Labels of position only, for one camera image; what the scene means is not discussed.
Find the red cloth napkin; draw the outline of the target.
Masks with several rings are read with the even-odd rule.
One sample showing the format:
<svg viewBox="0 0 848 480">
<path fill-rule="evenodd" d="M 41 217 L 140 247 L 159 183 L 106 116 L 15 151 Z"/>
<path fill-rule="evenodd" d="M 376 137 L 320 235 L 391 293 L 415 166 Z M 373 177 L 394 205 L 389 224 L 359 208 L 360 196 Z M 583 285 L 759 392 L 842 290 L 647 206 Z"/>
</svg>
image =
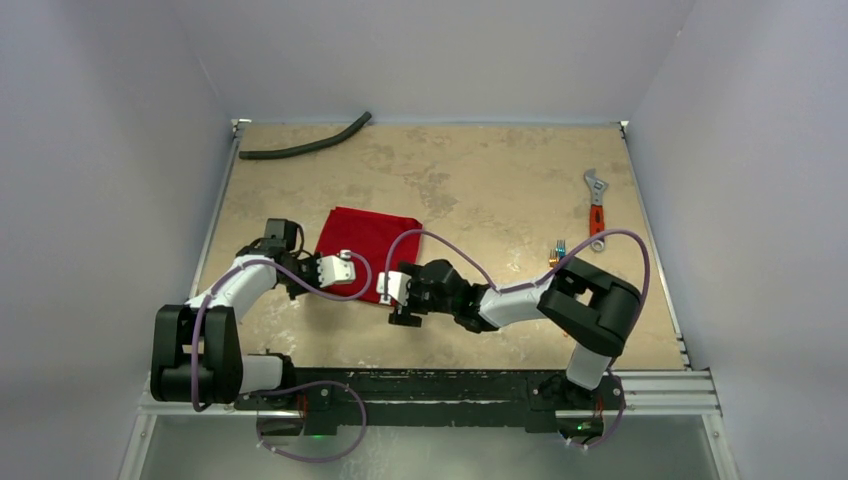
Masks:
<svg viewBox="0 0 848 480">
<path fill-rule="evenodd" d="M 414 229 L 423 229 L 422 223 L 414 218 L 336 207 L 330 211 L 325 221 L 316 250 L 322 256 L 334 255 L 341 250 L 351 250 L 362 255 L 371 267 L 372 280 L 376 281 L 379 273 L 384 270 L 386 256 L 393 241 L 402 233 Z M 397 269 L 400 262 L 416 263 L 420 242 L 418 235 L 403 239 L 394 250 L 390 268 Z M 352 296 L 363 288 L 366 279 L 365 268 L 360 261 L 354 259 L 353 262 L 356 280 L 352 284 L 329 286 L 325 291 L 338 296 Z M 374 281 L 359 301 L 380 303 Z"/>
</svg>

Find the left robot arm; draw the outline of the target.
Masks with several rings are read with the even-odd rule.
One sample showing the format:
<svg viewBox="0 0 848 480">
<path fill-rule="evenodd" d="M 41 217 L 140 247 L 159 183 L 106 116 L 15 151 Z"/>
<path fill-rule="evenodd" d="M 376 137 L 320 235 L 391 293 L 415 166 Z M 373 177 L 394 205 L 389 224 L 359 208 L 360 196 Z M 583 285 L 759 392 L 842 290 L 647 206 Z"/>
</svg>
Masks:
<svg viewBox="0 0 848 480">
<path fill-rule="evenodd" d="M 317 259 L 303 257 L 298 223 L 272 218 L 262 237 L 242 247 L 210 287 L 155 316 L 150 393 L 160 402 L 188 402 L 197 411 L 228 404 L 259 390 L 272 408 L 297 399 L 298 382 L 284 373 L 287 357 L 261 354 L 246 360 L 238 323 L 266 292 L 282 285 L 296 297 L 318 287 Z"/>
</svg>

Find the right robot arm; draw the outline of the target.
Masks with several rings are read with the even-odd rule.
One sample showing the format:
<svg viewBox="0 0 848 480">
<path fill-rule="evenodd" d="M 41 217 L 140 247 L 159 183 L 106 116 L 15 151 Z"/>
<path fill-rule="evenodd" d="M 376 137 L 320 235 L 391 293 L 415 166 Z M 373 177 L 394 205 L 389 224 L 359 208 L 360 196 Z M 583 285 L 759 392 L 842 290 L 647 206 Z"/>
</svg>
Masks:
<svg viewBox="0 0 848 480">
<path fill-rule="evenodd" d="M 576 407 L 599 396 L 602 377 L 623 353 L 642 307 L 632 284 L 579 258 L 546 278 L 501 290 L 470 283 L 444 259 L 402 262 L 379 274 L 376 292 L 381 303 L 392 305 L 395 325 L 418 327 L 423 316 L 440 313 L 479 334 L 551 321 L 576 343 L 561 381 L 564 399 Z"/>
</svg>

